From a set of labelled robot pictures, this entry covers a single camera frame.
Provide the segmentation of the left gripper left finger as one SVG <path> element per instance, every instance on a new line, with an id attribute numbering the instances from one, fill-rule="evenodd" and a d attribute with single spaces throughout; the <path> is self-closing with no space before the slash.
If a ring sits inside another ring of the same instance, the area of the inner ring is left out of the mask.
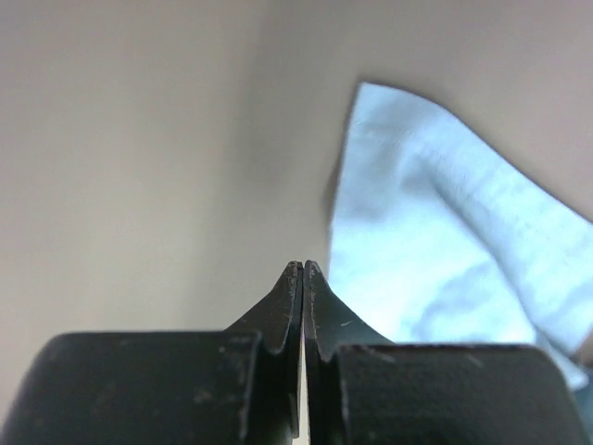
<path id="1" fill-rule="evenodd" d="M 289 444 L 299 435 L 303 266 L 221 331 L 52 338 L 19 387 L 5 444 Z"/>

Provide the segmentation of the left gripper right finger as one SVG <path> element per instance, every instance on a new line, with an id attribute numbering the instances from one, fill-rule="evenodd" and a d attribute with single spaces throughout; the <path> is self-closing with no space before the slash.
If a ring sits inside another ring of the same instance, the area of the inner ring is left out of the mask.
<path id="1" fill-rule="evenodd" d="M 564 379 L 526 345 L 397 344 L 363 322 L 315 261 L 303 273 L 314 444 L 586 444 Z"/>

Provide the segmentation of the blue t shirt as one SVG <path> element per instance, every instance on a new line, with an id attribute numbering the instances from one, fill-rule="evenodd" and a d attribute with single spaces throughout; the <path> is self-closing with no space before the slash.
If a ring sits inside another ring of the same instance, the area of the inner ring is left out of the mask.
<path id="1" fill-rule="evenodd" d="M 462 121 L 396 88 L 356 93 L 329 283 L 398 343 L 531 344 L 568 387 L 592 330 L 592 225 Z"/>

